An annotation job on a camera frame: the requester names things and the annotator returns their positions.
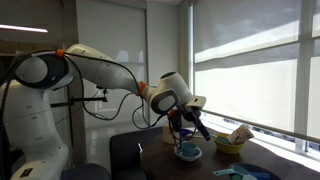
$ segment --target window sill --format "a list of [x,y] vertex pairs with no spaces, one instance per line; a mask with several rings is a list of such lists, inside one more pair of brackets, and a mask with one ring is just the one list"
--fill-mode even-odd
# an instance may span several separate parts
[[[210,117],[210,120],[208,120],[204,117],[201,118],[201,121],[204,126],[227,134],[232,133],[235,129],[239,127],[239,125],[234,125],[223,121],[221,122],[221,118],[215,120],[212,119],[212,117]],[[251,132],[255,136],[254,138],[250,139],[251,142],[261,145],[262,147],[270,150],[278,156],[297,162],[310,169],[320,172],[319,156],[311,156],[309,153],[299,154],[295,152],[295,144],[292,142],[272,137],[266,134],[262,134],[259,132]]]

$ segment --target black cable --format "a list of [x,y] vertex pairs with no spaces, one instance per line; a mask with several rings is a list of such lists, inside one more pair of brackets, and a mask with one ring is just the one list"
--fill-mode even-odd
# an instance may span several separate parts
[[[106,62],[106,61],[103,60],[103,59],[94,58],[94,57],[87,57],[87,56],[82,56],[82,55],[77,55],[77,54],[72,54],[72,53],[67,53],[67,52],[65,52],[64,54],[65,54],[65,55],[70,55],[70,56],[76,56],[76,57],[86,58],[86,59],[93,59],[93,60],[97,60],[97,61],[101,61],[101,62]],[[119,63],[117,63],[117,62],[113,62],[113,61],[108,61],[108,63],[118,65],[118,66],[124,68],[125,70],[127,70],[127,71],[130,73],[130,75],[132,76],[132,78],[134,79],[134,81],[136,82],[135,84],[136,84],[136,86],[137,86],[137,90],[139,91],[139,85],[138,85],[138,83],[137,83],[137,79],[135,78],[135,76],[133,75],[133,73],[132,73],[127,67],[125,67],[125,66],[123,66],[123,65],[121,65],[121,64],[119,64]]]
[[[97,94],[98,94],[98,92],[100,91],[100,89],[92,96],[92,98],[94,98]],[[81,109],[81,107],[79,107],[79,108],[77,108],[77,109],[75,109],[74,111],[72,111],[71,112],[71,114],[73,114],[73,113],[75,113],[75,112],[77,112],[77,111],[79,111]],[[66,116],[66,117],[64,117],[64,118],[62,118],[62,119],[60,119],[58,122],[56,122],[55,123],[55,125],[57,125],[57,124],[59,124],[59,123],[61,123],[63,120],[65,120],[65,119],[67,119],[69,116]]]
[[81,74],[81,72],[80,72],[80,69],[78,68],[78,66],[76,65],[76,63],[75,62],[73,62],[73,60],[71,59],[71,58],[69,58],[68,56],[64,56],[67,60],[69,60],[72,64],[73,64],[73,66],[76,68],[76,70],[78,71],[78,74],[79,74],[79,77],[80,77],[80,82],[81,82],[81,89],[82,89],[82,93],[81,93],[81,98],[82,98],[82,106],[83,106],[83,108],[84,108],[84,110],[89,114],[89,115],[91,115],[91,116],[93,116],[93,117],[95,117],[95,118],[97,118],[97,119],[100,119],[100,120],[105,120],[105,121],[111,121],[111,120],[113,120],[113,119],[115,119],[117,116],[118,116],[118,114],[119,114],[119,112],[120,112],[120,110],[121,110],[121,107],[122,107],[122,104],[123,104],[123,102],[124,102],[124,100],[129,96],[129,95],[132,95],[132,94],[134,94],[134,93],[128,93],[128,94],[126,94],[124,97],[123,97],[123,99],[122,99],[122,101],[121,101],[121,103],[120,103],[120,105],[119,105],[119,109],[118,109],[118,111],[116,112],[116,114],[113,116],[113,117],[111,117],[111,118],[107,118],[107,117],[103,117],[103,116],[101,116],[101,115],[99,115],[99,114],[96,114],[96,113],[93,113],[93,112],[90,112],[88,109],[87,109],[87,107],[85,106],[85,104],[84,104],[84,84],[83,84],[83,78],[82,78],[82,74]]
[[[80,57],[80,58],[93,59],[93,60],[105,62],[105,60],[102,60],[102,59],[99,59],[99,58],[94,58],[94,57],[87,57],[87,56],[82,56],[82,55],[72,54],[72,53],[67,53],[67,52],[65,52],[64,54],[65,54],[64,57],[66,57],[66,58],[69,59],[70,61],[72,61],[72,60],[71,60],[68,56],[66,56],[66,55],[75,56],[75,57]],[[135,84],[136,84],[136,86],[137,86],[137,90],[139,91],[140,88],[139,88],[139,85],[138,85],[138,83],[137,83],[137,79],[135,78],[135,76],[133,75],[133,73],[132,73],[127,67],[125,67],[125,66],[123,66],[123,65],[121,65],[121,64],[119,64],[119,63],[117,63],[117,62],[113,62],[113,61],[108,61],[108,63],[118,65],[118,66],[124,68],[125,70],[127,70],[127,71],[130,73],[130,75],[132,76],[133,80],[135,81]],[[139,108],[141,108],[141,107],[143,108],[143,112],[144,112],[143,99],[142,99],[142,106],[138,107],[138,108],[134,111],[134,113],[132,114],[132,117],[134,117],[135,112],[136,112]],[[86,112],[87,112],[88,114],[92,115],[92,116],[95,117],[95,118],[102,119],[102,120],[108,120],[108,119],[105,119],[105,118],[97,117],[96,114],[93,114],[93,113],[91,113],[91,112],[89,112],[89,111],[87,111],[87,110],[86,110]],[[157,119],[156,123],[161,119],[161,117],[163,117],[163,116],[160,115],[159,118]],[[147,124],[147,126],[148,126],[147,128],[153,127],[152,125],[150,126],[150,124],[145,120],[144,113],[143,113],[143,120],[144,120],[144,122]],[[133,124],[134,124],[137,128],[139,128],[139,127],[135,124],[134,118],[132,119],[132,121],[133,121]]]
[[181,147],[181,142],[182,142],[182,141],[187,141],[187,140],[190,140],[191,138],[193,138],[194,134],[195,134],[196,131],[197,131],[198,121],[200,121],[199,118],[196,119],[195,128],[194,128],[193,132],[191,133],[191,136],[189,136],[189,137],[187,137],[187,138],[183,138],[183,139],[182,139],[182,137],[181,137],[181,133],[180,133],[180,132],[179,132],[179,137],[176,137],[176,136],[175,136],[175,134],[174,134],[174,132],[173,132],[173,128],[172,128],[171,121],[169,121],[170,133],[171,133],[171,135],[172,135],[172,137],[173,137],[174,144],[175,144],[175,146],[176,146],[178,149],[180,149],[180,147]]

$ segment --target window blind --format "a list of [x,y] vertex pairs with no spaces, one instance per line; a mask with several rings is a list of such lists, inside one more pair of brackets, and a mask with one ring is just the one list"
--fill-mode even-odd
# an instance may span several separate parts
[[[146,81],[145,10],[114,2],[81,0],[77,1],[77,12],[79,42],[107,54],[126,66],[137,80]],[[88,81],[85,81],[85,88],[86,97],[92,97],[96,92],[96,85]],[[129,92],[121,89],[109,90],[108,103],[90,102],[87,107],[92,112],[113,117],[127,93]],[[130,95],[114,121],[97,121],[85,113],[86,128],[124,122],[132,124],[132,113],[139,106],[141,99]],[[141,109],[135,113],[135,120],[137,119],[142,120]]]
[[196,1],[194,86],[204,110],[320,142],[319,4]]

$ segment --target ceiling light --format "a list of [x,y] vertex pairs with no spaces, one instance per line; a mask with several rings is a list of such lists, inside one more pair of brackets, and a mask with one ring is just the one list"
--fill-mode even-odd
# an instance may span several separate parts
[[0,28],[3,28],[3,29],[14,29],[14,30],[20,30],[20,31],[42,32],[42,33],[47,33],[48,32],[46,29],[30,28],[30,27],[22,27],[22,26],[10,26],[10,25],[4,25],[4,24],[0,24]]

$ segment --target plastic cup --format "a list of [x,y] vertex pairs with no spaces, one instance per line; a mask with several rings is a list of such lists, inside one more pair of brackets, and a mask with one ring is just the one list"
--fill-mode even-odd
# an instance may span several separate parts
[[191,142],[183,142],[181,144],[181,152],[185,157],[193,157],[197,155],[198,147],[196,144]]

